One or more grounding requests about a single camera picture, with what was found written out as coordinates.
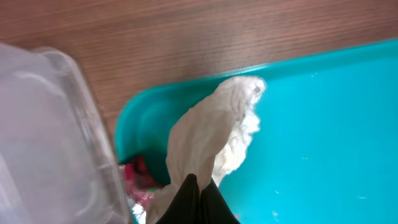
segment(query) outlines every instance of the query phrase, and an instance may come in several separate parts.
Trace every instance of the wooden table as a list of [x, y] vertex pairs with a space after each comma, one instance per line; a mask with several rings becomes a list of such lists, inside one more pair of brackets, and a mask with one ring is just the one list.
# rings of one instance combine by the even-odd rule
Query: wooden table
[[398, 0], [3, 0], [0, 42], [82, 67], [113, 135], [138, 91], [398, 37]]

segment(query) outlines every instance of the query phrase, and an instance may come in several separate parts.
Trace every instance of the brown wooden surface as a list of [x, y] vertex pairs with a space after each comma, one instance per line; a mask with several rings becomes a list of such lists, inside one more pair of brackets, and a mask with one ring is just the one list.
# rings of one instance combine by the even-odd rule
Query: brown wooden surface
[[113, 134], [151, 86], [398, 37], [398, 0], [2, 0], [0, 41], [83, 68]]

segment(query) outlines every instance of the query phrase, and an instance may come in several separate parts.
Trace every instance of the blue plastic tray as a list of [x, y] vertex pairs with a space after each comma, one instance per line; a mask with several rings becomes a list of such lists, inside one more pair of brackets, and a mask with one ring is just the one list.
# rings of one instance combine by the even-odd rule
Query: blue plastic tray
[[237, 74], [268, 84], [261, 130], [220, 186], [241, 223], [398, 223], [398, 40], [146, 90], [119, 118], [120, 162], [144, 154], [166, 184], [170, 128]]

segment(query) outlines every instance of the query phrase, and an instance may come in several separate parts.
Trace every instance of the crumpled tissue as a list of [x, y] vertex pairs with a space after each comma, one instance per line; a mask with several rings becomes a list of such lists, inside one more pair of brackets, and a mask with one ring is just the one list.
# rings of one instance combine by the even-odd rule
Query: crumpled tissue
[[229, 78], [178, 120], [167, 146], [171, 184], [155, 191], [147, 224], [162, 217], [188, 174], [197, 176], [202, 191], [211, 178], [219, 186], [225, 175], [243, 163], [252, 134], [259, 130], [254, 105], [265, 89], [265, 81], [258, 77]]

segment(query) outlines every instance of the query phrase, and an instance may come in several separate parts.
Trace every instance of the clear plastic box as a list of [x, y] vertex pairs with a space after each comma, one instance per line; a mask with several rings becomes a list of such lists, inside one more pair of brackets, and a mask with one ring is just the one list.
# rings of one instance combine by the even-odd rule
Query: clear plastic box
[[0, 45], [0, 223], [129, 222], [117, 163], [76, 63]]

